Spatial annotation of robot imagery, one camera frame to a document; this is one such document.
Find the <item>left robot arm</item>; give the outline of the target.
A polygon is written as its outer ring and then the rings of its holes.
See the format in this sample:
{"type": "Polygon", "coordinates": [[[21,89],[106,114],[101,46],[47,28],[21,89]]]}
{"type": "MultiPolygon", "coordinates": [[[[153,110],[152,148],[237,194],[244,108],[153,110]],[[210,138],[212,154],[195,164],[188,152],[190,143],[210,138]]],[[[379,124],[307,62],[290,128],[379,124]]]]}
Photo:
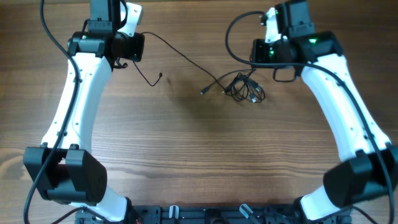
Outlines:
{"type": "Polygon", "coordinates": [[[129,198],[108,186],[105,167],[92,155],[93,126],[102,92],[120,60],[139,62],[145,38],[136,32],[140,5],[92,1],[90,17],[68,40],[66,83],[55,117],[23,163],[44,200],[74,206],[103,223],[142,223],[129,198]]]}

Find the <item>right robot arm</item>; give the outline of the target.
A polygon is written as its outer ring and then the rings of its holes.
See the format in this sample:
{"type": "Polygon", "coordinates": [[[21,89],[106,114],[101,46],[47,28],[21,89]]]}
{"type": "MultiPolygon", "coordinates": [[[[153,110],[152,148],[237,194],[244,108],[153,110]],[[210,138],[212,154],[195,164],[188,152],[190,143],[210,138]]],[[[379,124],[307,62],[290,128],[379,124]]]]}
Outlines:
{"type": "Polygon", "coordinates": [[[394,208],[397,148],[364,104],[334,33],[315,30],[306,1],[278,4],[262,22],[266,36],[255,43],[252,64],[294,68],[315,95],[340,157],[340,164],[324,174],[322,185],[300,199],[303,219],[321,221],[381,196],[394,208]]]}

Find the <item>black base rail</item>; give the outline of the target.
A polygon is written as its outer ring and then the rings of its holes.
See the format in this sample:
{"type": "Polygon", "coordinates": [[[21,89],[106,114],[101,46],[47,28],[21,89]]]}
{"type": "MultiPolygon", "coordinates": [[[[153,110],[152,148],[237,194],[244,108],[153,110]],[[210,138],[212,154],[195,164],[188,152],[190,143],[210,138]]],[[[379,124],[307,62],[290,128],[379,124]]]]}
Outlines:
{"type": "Polygon", "coordinates": [[[247,218],[238,207],[160,207],[136,206],[144,224],[206,224],[206,223],[304,223],[290,204],[251,206],[247,218]]]}

